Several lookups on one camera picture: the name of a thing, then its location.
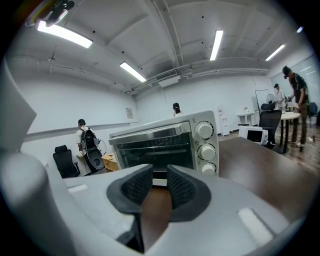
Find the round table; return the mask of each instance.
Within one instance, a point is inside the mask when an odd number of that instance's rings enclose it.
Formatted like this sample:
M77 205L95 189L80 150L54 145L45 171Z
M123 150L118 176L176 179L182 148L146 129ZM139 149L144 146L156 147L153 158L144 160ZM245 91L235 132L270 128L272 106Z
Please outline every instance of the round table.
M281 115L281 137L280 137L280 144L276 146L274 150L279 154L285 154L288 152L288 133L289 133L289 120L299 118L301 115L300 113L295 112L285 112ZM284 120L285 120L285 137L284 137Z

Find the ceiling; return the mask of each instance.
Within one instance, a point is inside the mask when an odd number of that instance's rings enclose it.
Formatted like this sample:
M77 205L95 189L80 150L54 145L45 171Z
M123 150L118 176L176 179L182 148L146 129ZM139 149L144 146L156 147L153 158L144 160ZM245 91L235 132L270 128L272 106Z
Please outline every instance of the ceiling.
M119 66L124 61L151 79L194 63L264 62L297 36L297 26L267 0L74 1L58 25L92 39L91 47L38 32L37 25L22 27L8 53L14 65L76 77L81 72L88 80L125 92L139 88L140 82ZM209 61L216 30L224 34L217 60ZM55 48L52 68L48 58Z

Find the ceiling light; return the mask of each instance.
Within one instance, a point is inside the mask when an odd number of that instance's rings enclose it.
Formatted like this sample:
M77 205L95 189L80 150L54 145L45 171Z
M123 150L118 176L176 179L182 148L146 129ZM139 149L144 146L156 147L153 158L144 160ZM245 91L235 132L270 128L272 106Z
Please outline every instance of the ceiling light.
M58 25L52 25L50 27L46 27L45 21L40 21L38 26L38 31L45 32L60 38L64 38L66 40L69 40L71 42L74 42L78 45L81 45L85 48L89 48L90 45L93 43L92 40L77 34L69 29L66 29L64 27L58 26Z
M310 75L310 74L312 74L312 73L314 73L314 72L316 72L316 71L312 71L312 72L310 72L310 73L308 73L308 74L305 74L305 75L307 76L307 75Z
M217 57L223 34L224 34L223 30L217 30L215 32L214 43L213 43L213 47L212 47L210 61L214 61Z
M310 69L310 68L311 68L311 66L308 66L308 67L306 67L306 68L304 68L304 69L300 70L300 72L305 71L305 70Z
M281 44L278 49L276 49L273 53L271 53L271 55L265 59L265 61L270 61L278 52L280 52L283 48L285 47L284 44Z
M303 29L304 29L304 27L301 26L301 27L298 28L297 32L300 33Z
M128 63L122 62L120 67L133 75L136 79L140 80L140 82L147 81L142 75L140 75L137 71L135 71Z

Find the table leg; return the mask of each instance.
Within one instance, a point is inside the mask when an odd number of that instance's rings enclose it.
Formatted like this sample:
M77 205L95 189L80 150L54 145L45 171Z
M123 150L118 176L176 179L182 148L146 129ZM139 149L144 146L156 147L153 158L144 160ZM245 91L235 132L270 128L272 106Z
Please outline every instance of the table leg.
M284 140L284 121L281 120L281 137L280 137L279 146L282 146L283 140Z
M285 120L285 138L284 138L283 154L287 153L288 136L289 136L289 120L287 119Z

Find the brown table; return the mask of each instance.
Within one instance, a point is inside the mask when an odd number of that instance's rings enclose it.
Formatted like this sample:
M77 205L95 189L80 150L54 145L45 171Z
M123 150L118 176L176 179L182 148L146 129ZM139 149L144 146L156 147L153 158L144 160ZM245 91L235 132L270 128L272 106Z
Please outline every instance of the brown table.
M242 137L219 142L219 160L219 177L242 184L289 222L306 213L319 186L303 166Z
M238 137L219 142L219 176L237 182L282 212L289 222L302 217L319 178L290 159ZM148 250L166 230L171 215L166 188L152 188L142 205L142 236Z

